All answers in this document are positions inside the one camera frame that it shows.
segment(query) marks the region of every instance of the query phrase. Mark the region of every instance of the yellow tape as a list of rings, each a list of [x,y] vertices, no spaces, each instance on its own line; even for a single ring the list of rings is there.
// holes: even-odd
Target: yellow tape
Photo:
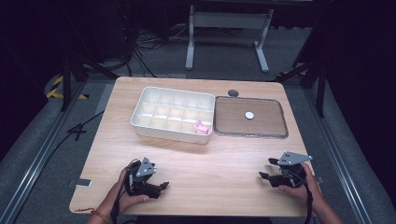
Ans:
[[[59,75],[58,78],[53,82],[52,87],[49,90],[49,93],[47,93],[47,98],[58,98],[58,99],[63,99],[64,95],[62,93],[57,93],[56,90],[58,89],[59,85],[61,82],[64,80],[64,76]],[[78,99],[80,100],[88,100],[90,98],[89,94],[81,94]]]

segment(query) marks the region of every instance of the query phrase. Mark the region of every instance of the table leg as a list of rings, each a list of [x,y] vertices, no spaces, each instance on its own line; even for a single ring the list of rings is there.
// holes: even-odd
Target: table leg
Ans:
[[[190,6],[190,23],[189,23],[190,39],[189,47],[187,48],[186,69],[192,69],[194,60],[194,6]]]
[[[264,24],[262,25],[262,37],[260,38],[260,41],[254,42],[254,47],[256,49],[257,57],[259,58],[259,62],[260,62],[260,67],[262,68],[262,71],[264,73],[268,73],[269,68],[268,68],[267,61],[265,60],[264,52],[262,51],[262,46],[264,45],[264,40],[265,40],[265,37],[267,36],[268,28],[270,26],[273,13],[274,13],[273,9],[268,10],[268,12],[266,14],[267,19],[265,20]]]

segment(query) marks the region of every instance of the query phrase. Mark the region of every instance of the clear plastic lid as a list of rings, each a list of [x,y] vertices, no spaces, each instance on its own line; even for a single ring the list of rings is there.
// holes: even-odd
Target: clear plastic lid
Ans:
[[[217,134],[286,138],[289,134],[280,102],[269,99],[216,97]]]

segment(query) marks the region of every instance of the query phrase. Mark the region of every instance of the dark curtain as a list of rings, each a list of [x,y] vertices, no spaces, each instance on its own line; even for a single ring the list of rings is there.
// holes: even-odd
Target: dark curtain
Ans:
[[[47,103],[45,85],[61,64],[61,51],[43,1],[0,6],[0,160]]]
[[[395,4],[386,1],[344,1],[340,9],[324,13],[301,57],[301,62],[328,62],[334,98],[393,205],[395,11]]]

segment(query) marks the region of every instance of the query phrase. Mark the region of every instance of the pink object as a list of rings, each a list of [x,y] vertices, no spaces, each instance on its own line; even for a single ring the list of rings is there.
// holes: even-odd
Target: pink object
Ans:
[[[203,124],[199,119],[194,124],[195,133],[198,134],[208,134],[210,131],[210,126]]]

